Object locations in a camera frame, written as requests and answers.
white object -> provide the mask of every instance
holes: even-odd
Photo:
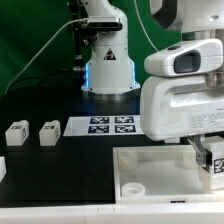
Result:
[[[175,44],[173,47],[174,50],[170,50],[172,47],[169,47],[148,56],[145,59],[146,72],[156,76],[176,77],[211,72],[220,68],[223,64],[223,44],[218,39],[182,41]],[[192,51],[200,54],[200,67],[194,72],[189,71],[177,73],[175,71],[175,62],[177,57]]]
[[[121,188],[123,197],[141,197],[145,196],[145,187],[139,183],[127,183]]]
[[[183,152],[183,165],[188,168],[198,168],[195,150],[186,150]]]
[[[152,15],[158,13],[163,5],[165,8],[169,8],[169,1],[149,0],[149,3]],[[176,3],[174,1],[170,1],[170,3],[176,5],[173,5],[172,10],[165,10],[165,13],[174,16],[169,26],[164,27],[168,30],[179,30],[182,33],[187,33],[223,29],[223,0],[177,0]]]
[[[199,168],[204,192],[222,192],[224,190],[224,139],[219,136],[208,137],[202,145],[212,153],[212,166],[208,170]]]
[[[0,182],[4,178],[5,174],[6,174],[5,158],[0,157]]]
[[[224,91],[208,88],[206,75],[150,77],[140,106],[141,128],[156,141],[224,130]]]
[[[7,146],[21,146],[29,136],[27,121],[14,122],[5,132]]]
[[[180,138],[168,138],[168,139],[165,139],[164,142],[167,144],[179,144]]]
[[[70,117],[63,136],[142,135],[139,115]]]
[[[122,30],[98,33],[92,43],[92,56],[86,65],[84,92],[123,94],[140,85],[135,82],[134,62],[128,56],[128,26],[126,15],[108,0],[81,0],[88,17],[118,17]]]
[[[39,132],[41,146],[55,146],[61,135],[59,121],[46,122]]]

black table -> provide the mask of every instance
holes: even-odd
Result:
[[[63,134],[70,116],[138,115],[139,97],[103,102],[71,87],[27,87],[1,98],[0,108],[0,156],[7,165],[0,207],[113,204],[113,147],[154,144],[144,135],[61,136],[55,147],[39,143],[47,121],[59,120]],[[30,124],[29,138],[21,147],[7,147],[5,131],[21,120]]]

green screen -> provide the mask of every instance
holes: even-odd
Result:
[[[129,25],[129,55],[136,63],[136,79],[141,84],[149,76],[144,71],[144,59],[155,52],[145,38],[137,20],[133,0],[110,0],[124,11]],[[137,0],[146,30],[161,50],[180,39],[180,34],[168,32],[155,24],[149,15],[148,0]],[[0,1],[0,96],[53,34],[71,20],[66,0],[4,0]],[[41,54],[22,77],[44,76],[59,69],[72,68],[73,37],[66,30]],[[89,55],[84,50],[84,58]]]

white robot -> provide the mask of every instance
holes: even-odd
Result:
[[[224,1],[150,0],[152,17],[182,41],[145,60],[141,127],[151,139],[188,137],[208,192],[224,189]]]
[[[127,17],[108,0],[81,0],[88,14],[87,28],[97,32],[92,57],[86,64],[84,95],[118,100],[135,95],[135,65],[128,56]]]

small white block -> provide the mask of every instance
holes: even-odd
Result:
[[[7,146],[21,146],[29,136],[27,121],[14,122],[5,132]]]
[[[41,146],[55,146],[61,135],[59,121],[46,122],[39,132]]]
[[[165,139],[164,142],[167,144],[179,144],[180,138],[169,138],[169,139]]]
[[[5,158],[0,157],[0,182],[4,178],[5,174],[6,174]]]

